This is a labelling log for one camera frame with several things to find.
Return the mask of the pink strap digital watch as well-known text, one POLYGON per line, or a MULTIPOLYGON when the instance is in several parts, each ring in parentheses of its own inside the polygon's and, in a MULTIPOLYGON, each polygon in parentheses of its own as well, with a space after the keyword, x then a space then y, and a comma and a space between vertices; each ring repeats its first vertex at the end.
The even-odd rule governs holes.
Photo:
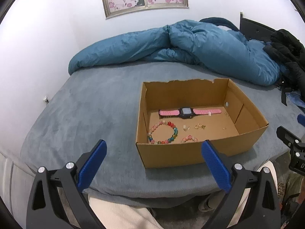
POLYGON ((220 109, 193 109, 191 107, 184 107, 176 110, 159 110, 160 118, 164 117, 179 117, 182 119, 189 119, 195 116, 208 115, 208 112, 211 111, 211 114, 221 114, 220 109))

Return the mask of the white cabinet door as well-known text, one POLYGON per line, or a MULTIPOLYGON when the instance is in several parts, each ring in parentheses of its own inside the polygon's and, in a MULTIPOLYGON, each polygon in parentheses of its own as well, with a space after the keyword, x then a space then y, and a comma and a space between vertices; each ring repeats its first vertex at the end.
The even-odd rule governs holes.
POLYGON ((22 228, 35 175, 17 156, 1 150, 1 198, 22 228))

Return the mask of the black clothes pile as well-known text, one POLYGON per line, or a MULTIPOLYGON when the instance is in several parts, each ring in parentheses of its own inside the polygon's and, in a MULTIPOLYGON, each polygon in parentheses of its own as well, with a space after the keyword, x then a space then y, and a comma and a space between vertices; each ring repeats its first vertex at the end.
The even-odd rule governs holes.
POLYGON ((272 60, 288 70, 287 76, 296 88, 304 91, 304 46, 289 31, 273 32, 263 50, 272 60))

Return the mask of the cream ribbed trousers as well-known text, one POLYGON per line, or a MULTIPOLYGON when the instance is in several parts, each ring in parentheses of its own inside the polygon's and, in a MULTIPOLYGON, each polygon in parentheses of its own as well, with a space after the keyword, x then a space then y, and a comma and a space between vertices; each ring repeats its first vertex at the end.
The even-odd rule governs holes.
POLYGON ((196 196, 168 209, 128 206, 89 197, 89 205, 106 228, 202 228, 225 192, 196 196))

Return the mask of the black headboard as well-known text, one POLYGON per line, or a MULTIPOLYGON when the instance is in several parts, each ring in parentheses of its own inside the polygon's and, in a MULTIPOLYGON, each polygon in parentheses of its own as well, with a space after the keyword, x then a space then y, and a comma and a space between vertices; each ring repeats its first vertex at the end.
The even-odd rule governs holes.
POLYGON ((275 32, 269 26, 245 18, 242 12, 240 12, 239 31, 247 40, 255 39, 263 42, 269 42, 270 36, 275 32))

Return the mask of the grey fleece bed blanket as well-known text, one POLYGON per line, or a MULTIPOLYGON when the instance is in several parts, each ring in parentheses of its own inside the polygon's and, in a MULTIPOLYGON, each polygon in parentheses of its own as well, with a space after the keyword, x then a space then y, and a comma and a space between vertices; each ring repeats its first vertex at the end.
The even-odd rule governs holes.
POLYGON ((136 150, 143 82, 217 78, 206 68, 175 62, 76 71, 35 121, 21 149, 33 170, 62 168, 103 139, 107 156, 87 190, 115 203, 167 207, 217 190, 205 164, 146 170, 136 150))

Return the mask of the brown cardboard box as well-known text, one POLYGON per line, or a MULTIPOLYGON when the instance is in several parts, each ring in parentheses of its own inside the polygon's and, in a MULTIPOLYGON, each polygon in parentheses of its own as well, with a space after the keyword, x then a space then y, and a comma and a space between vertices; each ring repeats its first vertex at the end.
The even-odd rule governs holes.
POLYGON ((205 140, 218 152, 233 156, 248 151, 267 127, 263 114, 230 79, 145 82, 136 147, 147 169, 198 164, 203 162, 201 145, 205 140), (159 116, 159 110, 184 107, 220 109, 222 113, 189 119, 159 116), (190 129, 184 131, 183 125, 190 129))

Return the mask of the blue duvet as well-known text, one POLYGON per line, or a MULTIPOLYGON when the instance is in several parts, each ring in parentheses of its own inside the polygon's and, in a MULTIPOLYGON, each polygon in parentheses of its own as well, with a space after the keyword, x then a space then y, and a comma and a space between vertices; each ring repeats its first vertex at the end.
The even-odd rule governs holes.
POLYGON ((270 86, 280 66, 263 50, 266 44, 247 40, 240 31, 193 20, 103 39, 78 52, 68 73, 94 66, 134 61, 172 61, 205 68, 256 85, 270 86))

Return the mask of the white wall socket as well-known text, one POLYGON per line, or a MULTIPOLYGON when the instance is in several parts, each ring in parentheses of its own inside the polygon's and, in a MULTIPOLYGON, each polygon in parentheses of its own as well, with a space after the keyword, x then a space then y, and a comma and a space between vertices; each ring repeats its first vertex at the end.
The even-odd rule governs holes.
POLYGON ((49 103, 49 99, 48 99, 48 97, 47 97, 47 96, 45 96, 45 97, 44 97, 44 99, 43 99, 43 101, 44 101, 46 104, 48 104, 48 103, 49 103))

